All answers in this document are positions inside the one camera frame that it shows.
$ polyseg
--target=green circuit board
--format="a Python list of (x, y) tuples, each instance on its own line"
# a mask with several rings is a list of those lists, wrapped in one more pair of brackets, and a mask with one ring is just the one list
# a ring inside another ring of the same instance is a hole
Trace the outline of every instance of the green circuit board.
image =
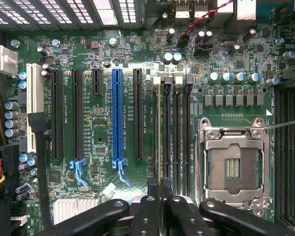
[[(60, 198), (98, 198), (104, 202), (110, 198), (122, 198), (129, 202), (135, 196), (147, 192), (147, 178), (157, 176), (156, 163), (157, 152), (155, 151), (155, 119), (158, 114), (154, 109), (155, 101), (158, 97), (155, 95), (155, 87), (148, 86), (146, 81), (147, 70), (150, 70), (152, 78), (157, 76), (172, 76), (182, 74), (193, 78), (193, 86), (188, 95), (190, 103), (190, 122), (187, 127), (190, 129), (190, 168), (189, 168), (189, 190), (186, 193), (183, 185), (185, 175), (178, 177), (178, 187), (176, 194), (188, 195), (195, 202), (195, 135), (198, 129), (198, 120), (207, 117), (213, 126), (221, 127), (243, 127), (251, 126), (256, 118), (264, 119), (267, 126), (274, 124), (274, 90), (266, 84), (266, 71), (272, 71), (276, 77), (282, 68), (283, 62), (281, 55), (285, 49), (295, 48), (295, 41), (289, 37), (295, 30), (295, 26), (289, 28), (275, 27), (272, 23), (258, 23), (254, 25), (257, 30), (257, 37), (247, 42), (243, 42), (242, 35), (224, 35), (221, 29), (213, 29), (211, 43), (214, 45), (213, 51), (205, 57), (195, 58), (193, 55), (192, 41), (183, 49), (177, 47), (178, 33), (182, 30), (176, 29), (176, 36), (171, 41), (166, 40), (168, 29), (155, 27), (151, 30), (143, 31), (66, 31), (66, 32), (12, 32), (7, 38), (18, 39), (21, 42), (19, 49), (13, 49), (18, 52), (19, 71), (26, 71), (27, 63), (42, 64), (39, 53), (36, 52), (38, 45), (44, 45), (49, 51), (50, 56), (45, 60), (54, 68), (63, 72), (63, 100), (64, 100), (64, 159), (62, 161), (52, 160), (53, 144), (49, 137), (46, 138), (47, 150), (47, 180), (49, 182), (51, 204)], [(269, 29), (266, 37), (260, 35), (262, 29)], [(286, 42), (284, 46), (277, 45), (277, 37), (284, 37)], [(109, 45), (110, 38), (117, 39), (117, 46)], [(59, 47), (52, 47), (51, 41), (58, 39)], [(243, 46), (241, 53), (228, 55), (227, 47), (221, 46), (225, 40), (238, 42)], [(182, 60), (178, 65), (164, 65), (162, 58), (166, 52), (180, 52)], [(111, 66), (103, 66), (104, 61), (109, 61)], [(295, 64), (285, 64), (288, 69), (295, 69)], [(100, 68), (103, 73), (103, 94), (94, 96), (92, 94), (91, 70)], [(121, 182), (116, 169), (112, 167), (112, 146), (113, 146), (113, 95), (112, 95), (112, 69), (120, 68), (123, 71), (123, 155), (127, 159), (124, 167), (125, 178), (131, 183), (130, 186)], [(75, 172), (70, 168), (70, 161), (73, 158), (73, 131), (72, 131), (72, 69), (79, 69), (83, 73), (83, 156), (87, 164), (83, 167), (84, 174), (82, 179), (87, 182), (88, 189), (81, 188), (82, 185), (76, 180)], [(142, 69), (144, 81), (143, 95), (143, 159), (135, 160), (134, 150), (134, 92), (133, 92), (133, 69)], [(236, 85), (233, 80), (226, 84), (219, 81), (210, 83), (207, 78), (212, 72), (223, 74), (229, 72), (234, 75), (243, 72), (247, 78), (251, 73), (259, 74), (259, 81), (250, 84), (247, 79), (240, 85)], [(20, 99), (18, 83), (20, 80), (9, 79), (8, 100), (18, 101)], [(163, 130), (163, 104), (165, 101), (163, 85), (160, 86), (160, 124)], [(261, 106), (214, 106), (206, 104), (204, 101), (204, 92), (207, 95), (225, 95), (224, 89), (227, 88), (229, 94), (233, 95), (234, 90), (238, 89), (239, 94), (255, 95), (261, 94), (264, 102)], [(51, 129), (51, 82), (44, 80), (44, 112), (47, 117), (48, 127)], [(173, 99), (170, 98), (170, 118), (169, 127), (174, 128), (173, 118)], [(185, 107), (181, 103), (179, 107), (179, 116), (182, 117)], [(21, 104), (19, 109), (19, 136), (12, 138), (12, 143), (17, 143), (25, 139), (27, 120), (26, 105)], [(183, 123), (179, 123), (179, 129), (183, 130)], [(270, 197), (274, 196), (274, 132), (269, 131), (270, 139), (270, 167), (269, 167), (269, 189)], [(170, 157), (173, 160), (173, 135), (168, 137), (170, 144)], [(175, 172), (170, 164), (169, 177), (174, 180)], [(40, 220), (39, 204), (37, 198), (37, 178), (30, 175), (30, 168), (21, 171), (21, 183), (28, 182), (31, 185), (31, 195), (24, 202), (28, 206), (28, 234), (42, 230)], [(103, 194), (109, 184), (114, 185), (114, 189), (108, 194)], [(266, 210), (263, 218), (273, 221), (274, 206)]]

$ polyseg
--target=black cable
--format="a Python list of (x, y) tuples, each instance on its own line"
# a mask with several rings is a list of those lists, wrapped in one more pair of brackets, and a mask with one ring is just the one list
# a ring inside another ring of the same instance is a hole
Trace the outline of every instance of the black cable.
[(47, 230), (52, 227), (52, 223), (49, 212), (49, 194), (46, 178), (46, 152), (44, 138), (46, 119), (43, 112), (30, 113), (28, 114), (28, 119), (31, 131), (36, 137), (38, 197), (44, 230)]

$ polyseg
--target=white pci slot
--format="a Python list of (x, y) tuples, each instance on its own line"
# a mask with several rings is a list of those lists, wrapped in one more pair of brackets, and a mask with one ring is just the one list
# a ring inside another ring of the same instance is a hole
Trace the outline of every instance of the white pci slot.
[[(44, 79), (38, 64), (26, 64), (27, 76), (27, 114), (44, 112)], [(27, 123), (28, 152), (36, 152), (36, 138)]]

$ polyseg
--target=blue pcie slot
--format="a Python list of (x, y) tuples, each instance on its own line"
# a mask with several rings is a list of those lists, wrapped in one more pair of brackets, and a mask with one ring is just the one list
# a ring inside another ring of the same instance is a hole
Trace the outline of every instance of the blue pcie slot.
[(122, 70), (113, 69), (113, 169), (117, 169), (119, 179), (130, 186), (124, 179), (122, 82)]

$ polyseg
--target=cpu socket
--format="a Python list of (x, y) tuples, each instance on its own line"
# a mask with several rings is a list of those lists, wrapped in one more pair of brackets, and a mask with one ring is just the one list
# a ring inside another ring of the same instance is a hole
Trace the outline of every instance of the cpu socket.
[(198, 120), (196, 183), (201, 199), (215, 198), (263, 216), (269, 195), (269, 135), (262, 118), (251, 127), (212, 127)]

